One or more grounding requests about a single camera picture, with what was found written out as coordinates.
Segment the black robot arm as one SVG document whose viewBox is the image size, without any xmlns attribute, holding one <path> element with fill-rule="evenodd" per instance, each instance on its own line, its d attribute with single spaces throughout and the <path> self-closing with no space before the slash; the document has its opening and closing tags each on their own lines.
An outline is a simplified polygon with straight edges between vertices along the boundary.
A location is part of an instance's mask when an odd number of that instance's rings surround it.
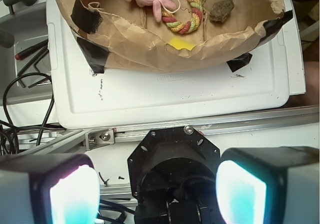
<svg viewBox="0 0 320 224">
<path fill-rule="evenodd" d="M 220 150 L 199 132 L 150 131 L 127 159 L 135 209 L 100 197 L 85 154 L 0 159 L 1 223 L 319 223 L 320 152 L 308 146 Z"/>
</svg>

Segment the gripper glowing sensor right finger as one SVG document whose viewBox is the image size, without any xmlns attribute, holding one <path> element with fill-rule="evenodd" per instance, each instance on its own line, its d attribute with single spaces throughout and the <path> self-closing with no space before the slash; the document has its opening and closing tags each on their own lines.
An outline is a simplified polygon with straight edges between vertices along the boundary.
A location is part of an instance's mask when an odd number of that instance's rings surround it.
<svg viewBox="0 0 320 224">
<path fill-rule="evenodd" d="M 319 223 L 319 149 L 229 148 L 217 169 L 226 223 Z"/>
</svg>

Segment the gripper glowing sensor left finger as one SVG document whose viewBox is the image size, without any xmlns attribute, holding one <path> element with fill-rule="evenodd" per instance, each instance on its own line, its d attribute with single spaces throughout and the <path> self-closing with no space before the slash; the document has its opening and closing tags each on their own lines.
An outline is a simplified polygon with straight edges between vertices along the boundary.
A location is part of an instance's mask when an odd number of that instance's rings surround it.
<svg viewBox="0 0 320 224">
<path fill-rule="evenodd" d="M 1 223 L 94 223 L 100 181 L 85 154 L 0 158 Z"/>
</svg>

